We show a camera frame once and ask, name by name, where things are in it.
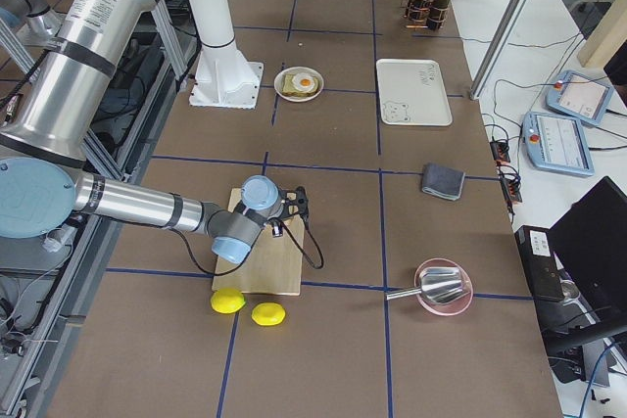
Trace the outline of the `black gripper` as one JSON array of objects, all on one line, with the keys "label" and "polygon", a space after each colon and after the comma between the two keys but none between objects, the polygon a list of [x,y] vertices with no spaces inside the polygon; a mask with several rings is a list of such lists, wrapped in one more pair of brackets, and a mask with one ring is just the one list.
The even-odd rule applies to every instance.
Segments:
[{"label": "black gripper", "polygon": [[280,196],[283,203],[281,220],[298,215],[304,222],[309,221],[309,199],[303,186],[298,186],[294,190],[281,190]]}]

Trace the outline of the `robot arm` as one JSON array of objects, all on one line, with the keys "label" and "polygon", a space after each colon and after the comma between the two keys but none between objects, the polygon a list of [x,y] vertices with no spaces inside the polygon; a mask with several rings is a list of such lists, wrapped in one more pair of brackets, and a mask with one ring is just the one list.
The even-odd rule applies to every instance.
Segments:
[{"label": "robot arm", "polygon": [[44,46],[63,20],[46,0],[1,0],[1,19],[26,46]]},{"label": "robot arm", "polygon": [[[244,261],[261,232],[307,206],[302,189],[248,178],[234,210],[86,172],[81,145],[140,16],[160,0],[74,0],[14,121],[1,130],[1,234],[30,238],[74,212],[204,233],[218,256]],[[263,67],[238,50],[227,0],[189,0],[202,51],[191,102],[250,109]]]}]

